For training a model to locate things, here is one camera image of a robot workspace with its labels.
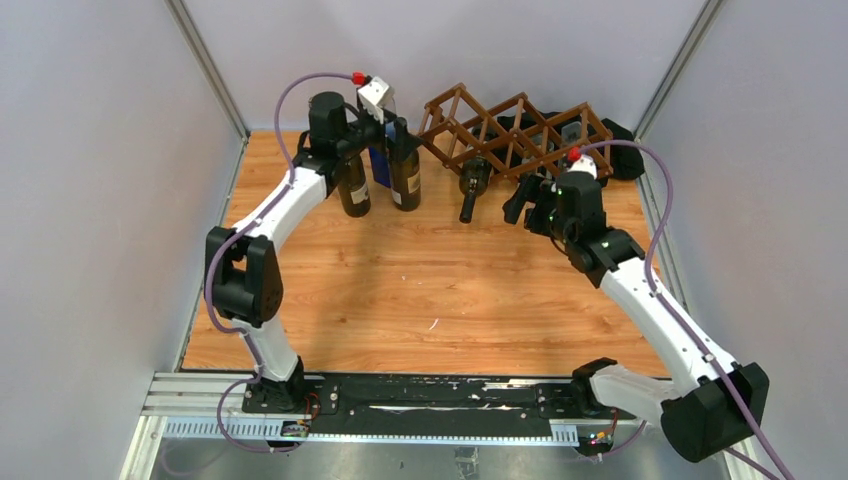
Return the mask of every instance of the wooden floor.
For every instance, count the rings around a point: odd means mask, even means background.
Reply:
[[[294,151],[297,135],[285,138]],[[280,315],[307,370],[567,375],[607,356],[667,374],[635,325],[548,239],[503,222],[512,185],[490,187],[474,221],[461,224],[457,177],[421,152],[416,211],[397,210],[369,180],[368,215],[349,218],[330,198],[281,250]],[[253,134],[226,224],[284,172],[274,135]],[[611,182],[604,202],[610,224],[647,246],[636,186]],[[200,303],[183,367],[251,368],[242,340],[216,331]]]

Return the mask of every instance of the white wall panel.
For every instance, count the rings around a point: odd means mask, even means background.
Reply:
[[[0,1],[0,470],[116,478],[240,141],[162,1]]]
[[[273,124],[294,78],[364,70],[396,89],[417,127],[424,102],[464,82],[484,105],[526,91],[540,109],[589,101],[633,127],[702,0],[188,0],[204,42],[251,128]],[[306,101],[336,80],[292,94],[282,124],[306,125]]]
[[[838,1],[727,2],[645,139],[674,176],[690,309],[765,368],[764,430],[797,478],[848,471],[846,18]]]

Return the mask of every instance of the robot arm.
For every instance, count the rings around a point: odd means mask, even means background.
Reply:
[[[306,214],[345,180],[349,159],[369,146],[385,152],[387,125],[395,131],[391,155],[408,155],[420,142],[408,133],[403,118],[384,110],[392,99],[391,86],[378,77],[361,80],[364,85],[357,89],[358,118],[347,122],[346,109],[351,107],[336,92],[312,97],[309,131],[301,136],[294,157],[294,182],[289,183],[292,172],[287,172],[247,217],[230,229],[214,227],[206,238],[208,273],[224,242],[253,225],[249,234],[233,243],[214,266],[212,299],[222,317],[249,334],[248,347],[257,364],[262,365],[262,378],[254,394],[268,396],[272,399],[269,403],[279,406],[280,411],[300,408],[304,378],[303,363],[289,344],[278,316],[283,283],[277,254]],[[310,145],[304,147],[307,135]],[[273,202],[277,203],[266,211]],[[246,261],[244,269],[236,265],[241,260]]]
[[[758,423],[768,392],[765,372],[756,363],[739,365],[670,295],[663,295],[710,345],[711,358],[701,354],[648,286],[642,249],[627,232],[606,224],[592,159],[584,155],[572,160],[572,167],[555,181],[523,179],[504,204],[504,219],[515,224],[525,202],[535,203],[525,212],[524,227],[562,242],[571,264],[628,314],[671,374],[671,382],[661,381],[632,373],[608,358],[595,360],[573,372],[571,389],[581,410],[593,415],[616,407],[643,418],[661,427],[672,447],[692,462],[751,436],[711,361],[728,372]],[[651,274],[662,292],[653,269]]]

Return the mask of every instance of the metal floor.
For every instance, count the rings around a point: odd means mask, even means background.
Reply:
[[[625,441],[635,431],[620,425]],[[569,461],[567,447],[397,445],[374,443],[307,443],[289,454],[264,455],[230,447],[221,440],[166,439],[165,460],[172,471],[201,467],[222,449],[225,453],[190,476],[166,473],[159,456],[150,478],[328,479],[328,480],[538,480],[538,479],[729,479],[722,456],[691,464],[680,458],[650,427],[619,455],[601,464]]]

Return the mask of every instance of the wine bottle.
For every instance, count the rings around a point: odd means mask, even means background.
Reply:
[[[491,173],[492,164],[481,156],[476,156],[462,164],[459,190],[465,195],[465,199],[462,201],[462,210],[459,213],[460,222],[471,223],[474,204],[478,197],[486,193]]]
[[[362,217],[371,210],[368,182],[362,157],[354,155],[345,162],[344,171],[336,187],[345,213],[351,217]]]
[[[421,139],[409,133],[403,118],[397,118],[388,125],[386,134],[390,140],[388,149],[392,200],[398,209],[411,212],[421,205],[421,170],[418,157]]]

